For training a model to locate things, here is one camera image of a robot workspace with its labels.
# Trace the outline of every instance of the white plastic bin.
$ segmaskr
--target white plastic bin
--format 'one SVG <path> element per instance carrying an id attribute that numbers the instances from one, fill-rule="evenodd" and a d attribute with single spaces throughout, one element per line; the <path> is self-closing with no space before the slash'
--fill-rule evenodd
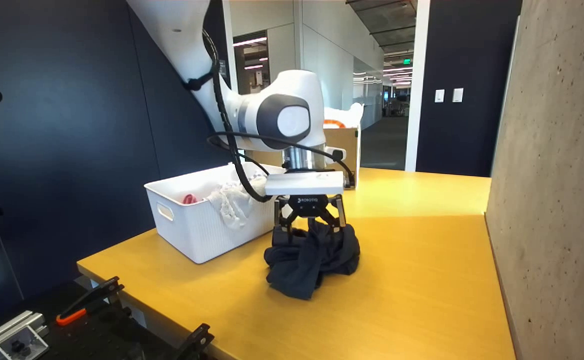
<path id="1" fill-rule="evenodd" d="M 261 169 L 248 162 L 244 167 L 249 181 L 260 187 Z M 232 164 L 148 181 L 143 187 L 158 233 L 196 263 L 274 227 L 271 200 L 251 200 L 241 189 Z M 188 194 L 196 198 L 194 204 L 184 204 Z"/>

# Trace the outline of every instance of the black cloth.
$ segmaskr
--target black cloth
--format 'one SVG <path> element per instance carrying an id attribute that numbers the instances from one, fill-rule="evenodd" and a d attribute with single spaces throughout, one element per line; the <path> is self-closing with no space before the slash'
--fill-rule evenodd
<path id="1" fill-rule="evenodd" d="M 340 232 L 307 220 L 307 232 L 292 233 L 274 227 L 271 247 L 265 250 L 268 281 L 286 295 L 310 299 L 324 273 L 351 273 L 358 268 L 359 246 L 353 227 Z"/>

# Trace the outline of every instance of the yellow table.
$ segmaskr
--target yellow table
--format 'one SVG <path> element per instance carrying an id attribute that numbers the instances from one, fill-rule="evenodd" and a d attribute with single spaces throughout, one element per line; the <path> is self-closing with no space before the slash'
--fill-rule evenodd
<path id="1" fill-rule="evenodd" d="M 120 276 L 125 295 L 176 325 L 208 322 L 236 357 L 513 357 L 483 223 L 488 187 L 485 177 L 362 169 L 343 196 L 359 268 L 326 276 L 310 302 L 268 287 L 269 236 L 196 266 L 150 230 L 78 268 Z"/>

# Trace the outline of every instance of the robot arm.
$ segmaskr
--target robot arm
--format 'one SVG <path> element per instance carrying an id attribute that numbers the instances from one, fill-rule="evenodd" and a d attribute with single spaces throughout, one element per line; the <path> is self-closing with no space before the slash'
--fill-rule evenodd
<path id="1" fill-rule="evenodd" d="M 210 0 L 127 0 L 151 40 L 188 84 L 199 80 L 194 96 L 206 109 L 216 131 L 223 121 L 213 99 L 212 58 L 203 47 L 203 15 Z M 281 72 L 257 93 L 239 96 L 220 80 L 229 126 L 261 138 L 236 138 L 244 149 L 281 149 L 284 141 L 320 147 L 324 143 L 324 103 L 317 75 L 301 69 Z"/>

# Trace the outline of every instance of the ceiling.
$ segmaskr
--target ceiling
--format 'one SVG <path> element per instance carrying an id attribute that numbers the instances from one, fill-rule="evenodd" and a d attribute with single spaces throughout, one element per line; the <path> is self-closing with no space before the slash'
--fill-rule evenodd
<path id="1" fill-rule="evenodd" d="M 384 51 L 384 69 L 412 69 L 418 0 L 346 0 Z"/>

